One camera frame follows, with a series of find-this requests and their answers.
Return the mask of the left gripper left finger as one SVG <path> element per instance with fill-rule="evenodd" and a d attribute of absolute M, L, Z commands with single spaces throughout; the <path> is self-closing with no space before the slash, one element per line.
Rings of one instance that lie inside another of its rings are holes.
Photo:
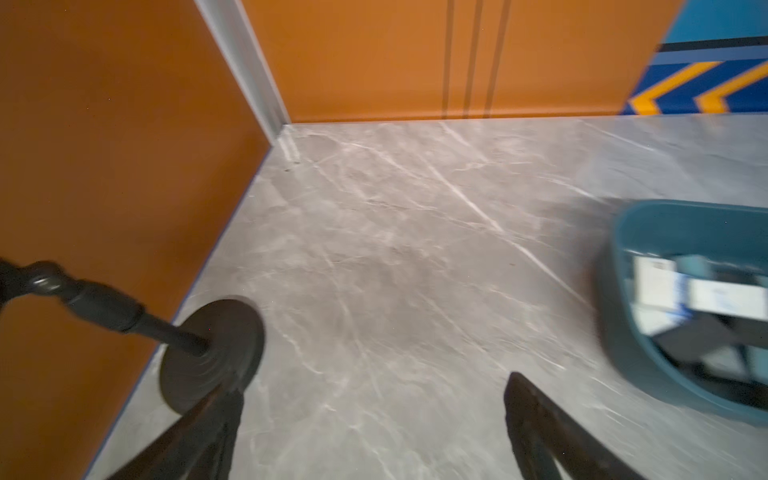
<path fill-rule="evenodd" d="M 244 394 L 220 385 L 168 428 L 113 479 L 227 479 Z"/>

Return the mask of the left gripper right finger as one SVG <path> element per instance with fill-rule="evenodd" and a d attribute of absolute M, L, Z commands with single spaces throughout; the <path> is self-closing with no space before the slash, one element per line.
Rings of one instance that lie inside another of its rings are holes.
<path fill-rule="evenodd" d="M 504 391 L 505 420 L 525 479 L 640 479 L 576 420 L 520 372 Z"/>

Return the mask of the white eraser low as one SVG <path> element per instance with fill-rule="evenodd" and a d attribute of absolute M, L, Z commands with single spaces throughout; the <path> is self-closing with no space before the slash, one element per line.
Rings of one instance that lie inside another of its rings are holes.
<path fill-rule="evenodd" d="M 767 289 L 760 286 L 692 279 L 687 294 L 687 306 L 694 311 L 767 320 Z"/>

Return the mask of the white eraser 4B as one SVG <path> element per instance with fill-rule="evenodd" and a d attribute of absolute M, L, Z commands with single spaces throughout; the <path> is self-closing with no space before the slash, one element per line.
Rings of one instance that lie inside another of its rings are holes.
<path fill-rule="evenodd" d="M 657 257 L 633 258 L 635 301 L 645 307 L 676 311 L 685 300 L 686 277 L 676 263 Z"/>

